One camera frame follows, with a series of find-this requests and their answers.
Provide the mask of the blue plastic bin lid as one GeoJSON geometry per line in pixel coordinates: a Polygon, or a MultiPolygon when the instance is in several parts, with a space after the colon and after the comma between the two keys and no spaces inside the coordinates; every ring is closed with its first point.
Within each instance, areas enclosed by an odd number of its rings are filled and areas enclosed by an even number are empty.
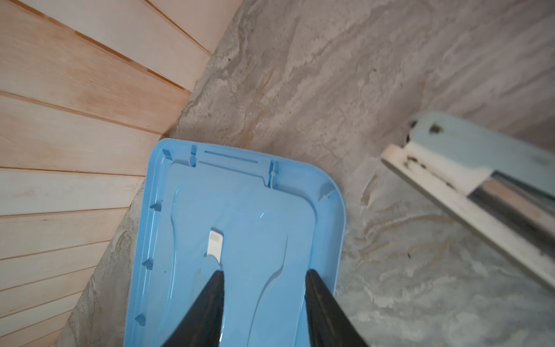
{"type": "Polygon", "coordinates": [[[335,289],[345,224],[341,191],[316,166],[161,140],[147,166],[124,345],[163,345],[220,270],[222,346],[308,346],[306,273],[335,289]]]}

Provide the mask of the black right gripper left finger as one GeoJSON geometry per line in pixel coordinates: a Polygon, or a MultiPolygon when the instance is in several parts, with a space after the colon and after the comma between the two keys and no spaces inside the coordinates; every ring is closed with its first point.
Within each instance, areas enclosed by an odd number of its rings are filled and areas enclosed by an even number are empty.
{"type": "Polygon", "coordinates": [[[175,346],[219,346],[224,314],[224,272],[212,274],[188,312],[163,344],[175,346]]]}

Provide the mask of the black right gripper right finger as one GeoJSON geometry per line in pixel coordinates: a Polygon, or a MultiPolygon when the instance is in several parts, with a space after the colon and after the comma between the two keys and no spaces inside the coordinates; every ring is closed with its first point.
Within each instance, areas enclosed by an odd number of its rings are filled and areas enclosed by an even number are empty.
{"type": "Polygon", "coordinates": [[[312,347],[368,347],[316,270],[305,277],[306,315],[312,347]]]}

